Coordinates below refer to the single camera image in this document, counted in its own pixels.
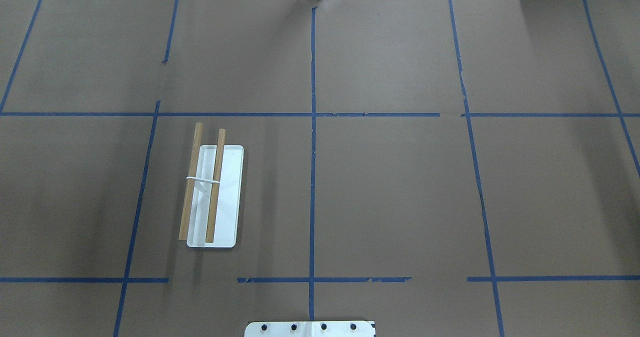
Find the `white pedestal base plate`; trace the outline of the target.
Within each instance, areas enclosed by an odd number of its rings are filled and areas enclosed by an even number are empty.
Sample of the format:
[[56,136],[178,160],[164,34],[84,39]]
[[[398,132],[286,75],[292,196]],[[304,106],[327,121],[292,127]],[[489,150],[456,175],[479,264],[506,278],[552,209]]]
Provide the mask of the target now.
[[374,321],[256,321],[247,324],[245,337],[375,337]]

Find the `white rack upright post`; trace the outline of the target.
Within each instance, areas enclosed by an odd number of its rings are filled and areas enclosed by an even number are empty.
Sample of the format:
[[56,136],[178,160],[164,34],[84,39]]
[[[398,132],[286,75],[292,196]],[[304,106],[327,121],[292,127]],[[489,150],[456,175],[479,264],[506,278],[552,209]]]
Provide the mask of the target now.
[[196,177],[196,176],[187,176],[185,179],[186,180],[191,180],[191,181],[194,181],[194,182],[199,182],[201,184],[214,185],[214,184],[219,184],[220,183],[219,180],[204,179],[204,178],[200,178],[200,177]]

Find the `wooden rack rod outer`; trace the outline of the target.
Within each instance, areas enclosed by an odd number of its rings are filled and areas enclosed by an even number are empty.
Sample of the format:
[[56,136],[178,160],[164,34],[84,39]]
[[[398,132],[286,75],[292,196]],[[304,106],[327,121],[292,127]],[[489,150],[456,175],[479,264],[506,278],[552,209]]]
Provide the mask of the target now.
[[186,177],[186,187],[185,194],[183,196],[183,207],[182,214],[180,220],[180,227],[178,233],[179,241],[186,241],[189,232],[190,225],[190,216],[192,211],[192,203],[194,200],[194,189],[195,189],[195,180],[198,159],[199,159],[199,150],[202,142],[202,131],[203,125],[201,122],[195,123],[192,146],[190,148],[190,162],[189,162],[189,170]]

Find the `wooden rack rod inner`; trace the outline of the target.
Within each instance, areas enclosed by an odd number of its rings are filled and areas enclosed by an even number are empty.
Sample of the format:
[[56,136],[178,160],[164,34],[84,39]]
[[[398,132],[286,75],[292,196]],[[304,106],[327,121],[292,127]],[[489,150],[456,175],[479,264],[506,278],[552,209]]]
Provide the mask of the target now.
[[226,129],[219,129],[217,144],[215,146],[214,169],[212,173],[213,183],[211,184],[209,209],[206,221],[205,242],[213,243],[215,236],[215,226],[217,223],[217,209],[220,195],[220,182],[222,176],[224,148],[226,144]]

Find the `white towel rack base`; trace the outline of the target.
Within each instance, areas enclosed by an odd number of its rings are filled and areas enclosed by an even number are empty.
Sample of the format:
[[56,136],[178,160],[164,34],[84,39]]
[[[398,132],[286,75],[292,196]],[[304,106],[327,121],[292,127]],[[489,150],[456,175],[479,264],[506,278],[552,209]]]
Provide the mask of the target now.
[[[199,147],[197,178],[213,178],[217,146]],[[189,248],[224,248],[236,245],[242,194],[244,148],[241,145],[225,145],[220,181],[214,241],[205,242],[211,184],[195,182],[186,245]]]

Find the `wooden rack rod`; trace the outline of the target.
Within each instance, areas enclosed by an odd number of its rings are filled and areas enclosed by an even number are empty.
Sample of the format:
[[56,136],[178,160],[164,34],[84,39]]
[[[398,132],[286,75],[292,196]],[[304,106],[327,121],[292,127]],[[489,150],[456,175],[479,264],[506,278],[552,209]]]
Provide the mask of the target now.
[[199,159],[199,150],[202,142],[202,131],[203,125],[201,122],[195,123],[192,146],[190,148],[190,162],[189,162],[189,170],[186,177],[186,187],[185,194],[183,196],[183,207],[182,214],[180,220],[180,227],[178,233],[179,241],[186,241],[189,232],[190,225],[190,216],[192,211],[192,203],[194,200],[194,189],[195,189],[195,180],[198,159]]
[[217,144],[215,146],[214,169],[212,173],[213,183],[211,184],[209,209],[206,221],[205,242],[213,243],[215,236],[215,226],[217,223],[217,209],[220,195],[220,182],[222,176],[224,148],[226,144],[226,129],[219,129]]

